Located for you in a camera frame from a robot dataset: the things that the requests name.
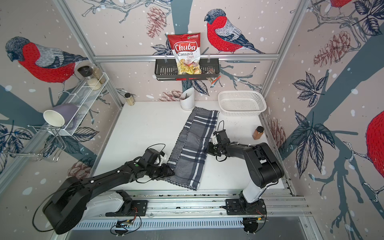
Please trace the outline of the grey plaid pillowcase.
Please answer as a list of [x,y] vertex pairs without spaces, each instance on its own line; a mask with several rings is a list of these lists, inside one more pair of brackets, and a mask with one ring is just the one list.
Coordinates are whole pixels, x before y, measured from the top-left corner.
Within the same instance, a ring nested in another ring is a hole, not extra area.
[[210,138],[218,123],[218,111],[195,107],[189,115],[168,159],[175,173],[166,182],[196,191],[208,155]]

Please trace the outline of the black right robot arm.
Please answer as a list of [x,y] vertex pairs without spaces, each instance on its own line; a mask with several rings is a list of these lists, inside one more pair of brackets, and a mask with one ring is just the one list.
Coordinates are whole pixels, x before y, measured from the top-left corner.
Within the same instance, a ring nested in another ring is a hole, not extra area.
[[216,158],[239,158],[246,162],[251,181],[241,193],[241,199],[254,204],[261,199],[268,187],[279,183],[285,176],[282,165],[267,143],[244,145],[230,141],[225,130],[213,133],[214,142],[209,143],[208,154]]

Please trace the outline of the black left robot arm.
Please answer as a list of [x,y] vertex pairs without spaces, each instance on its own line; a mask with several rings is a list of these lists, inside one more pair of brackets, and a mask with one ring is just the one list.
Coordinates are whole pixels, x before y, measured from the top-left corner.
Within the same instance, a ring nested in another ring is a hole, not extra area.
[[43,213],[58,235],[72,230],[85,216],[142,217],[146,213],[147,201],[134,201],[124,190],[110,195],[106,192],[145,176],[152,181],[174,176],[167,164],[155,164],[163,156],[164,152],[148,148],[143,156],[104,174],[82,180],[70,177],[52,194],[43,207]]

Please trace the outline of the brown spice bottle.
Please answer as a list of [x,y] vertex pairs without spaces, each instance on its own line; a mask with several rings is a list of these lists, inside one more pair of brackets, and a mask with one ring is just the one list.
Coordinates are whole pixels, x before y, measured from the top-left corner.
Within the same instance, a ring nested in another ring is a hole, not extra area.
[[259,140],[263,136],[263,134],[264,134],[264,127],[258,126],[255,129],[252,137],[253,137],[254,140]]

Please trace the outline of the white perforated plastic basket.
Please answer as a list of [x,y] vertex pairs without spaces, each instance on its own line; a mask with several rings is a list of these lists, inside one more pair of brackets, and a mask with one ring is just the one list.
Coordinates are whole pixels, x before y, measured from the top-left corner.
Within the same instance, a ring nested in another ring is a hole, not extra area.
[[226,117],[257,117],[267,109],[264,97],[256,91],[222,91],[218,103]]

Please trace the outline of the white utensil holder cup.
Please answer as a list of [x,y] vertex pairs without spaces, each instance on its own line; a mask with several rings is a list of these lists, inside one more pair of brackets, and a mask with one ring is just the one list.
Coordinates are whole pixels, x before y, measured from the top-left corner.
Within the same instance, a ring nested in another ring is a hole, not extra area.
[[185,111],[192,111],[195,107],[195,89],[189,88],[180,96],[181,108]]

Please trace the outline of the small yellow spice jar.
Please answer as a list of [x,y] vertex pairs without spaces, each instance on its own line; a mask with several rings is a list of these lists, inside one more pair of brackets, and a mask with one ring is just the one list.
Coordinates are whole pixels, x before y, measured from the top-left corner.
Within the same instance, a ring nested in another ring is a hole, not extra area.
[[135,99],[131,93],[125,93],[124,96],[129,106],[133,106],[135,104]]

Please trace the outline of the red Chuba chips bag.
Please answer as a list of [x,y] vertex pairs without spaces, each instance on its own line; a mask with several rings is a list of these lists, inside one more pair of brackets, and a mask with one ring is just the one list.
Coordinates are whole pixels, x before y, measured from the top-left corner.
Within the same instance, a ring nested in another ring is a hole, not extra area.
[[179,75],[199,75],[201,34],[168,35]]

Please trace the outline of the purple white cup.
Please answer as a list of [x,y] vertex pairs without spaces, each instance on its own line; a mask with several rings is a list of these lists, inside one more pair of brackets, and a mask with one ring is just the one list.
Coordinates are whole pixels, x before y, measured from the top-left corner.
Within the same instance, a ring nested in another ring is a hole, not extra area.
[[74,104],[62,104],[51,110],[44,111],[43,118],[47,124],[61,128],[69,124],[75,118],[78,110],[79,107]]

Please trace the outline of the clear glass jar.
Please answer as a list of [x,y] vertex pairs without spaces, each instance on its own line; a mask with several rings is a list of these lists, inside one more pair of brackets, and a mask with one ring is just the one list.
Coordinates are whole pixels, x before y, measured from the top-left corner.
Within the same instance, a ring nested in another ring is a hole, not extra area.
[[91,69],[93,72],[93,76],[99,81],[100,84],[103,85],[106,81],[106,77],[105,77],[104,73],[102,72],[102,70],[99,67],[97,67],[96,65],[91,65]]

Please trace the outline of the black lid spice jar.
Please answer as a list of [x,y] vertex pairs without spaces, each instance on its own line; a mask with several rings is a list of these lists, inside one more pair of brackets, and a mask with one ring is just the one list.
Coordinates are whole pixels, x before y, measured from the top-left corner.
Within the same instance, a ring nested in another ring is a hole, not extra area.
[[94,76],[93,70],[91,67],[82,66],[78,68],[78,72],[82,77],[85,78],[88,86],[91,87],[93,91],[97,91],[102,87],[100,80]]

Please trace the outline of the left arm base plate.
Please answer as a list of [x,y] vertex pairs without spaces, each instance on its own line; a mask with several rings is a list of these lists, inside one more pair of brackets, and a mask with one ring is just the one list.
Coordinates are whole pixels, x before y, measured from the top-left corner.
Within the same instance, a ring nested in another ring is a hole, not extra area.
[[144,217],[146,215],[149,201],[147,200],[129,200],[125,201],[121,208],[116,212],[106,213],[106,217]]

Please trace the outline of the red handled brush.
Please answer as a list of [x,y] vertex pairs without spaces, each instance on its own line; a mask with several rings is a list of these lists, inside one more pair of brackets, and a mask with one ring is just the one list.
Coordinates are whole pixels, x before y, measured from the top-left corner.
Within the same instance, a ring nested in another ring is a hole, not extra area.
[[215,78],[208,78],[208,81],[211,84],[211,88],[213,88],[216,85],[216,83],[219,81],[220,78],[221,78],[221,76],[218,76]]

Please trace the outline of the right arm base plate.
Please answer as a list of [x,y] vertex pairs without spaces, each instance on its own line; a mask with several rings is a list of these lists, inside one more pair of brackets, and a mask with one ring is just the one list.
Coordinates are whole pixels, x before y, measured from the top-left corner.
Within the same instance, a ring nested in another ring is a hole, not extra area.
[[222,209],[227,211],[228,215],[261,215],[267,214],[267,208],[263,199],[249,204],[245,199],[226,199],[226,204]]

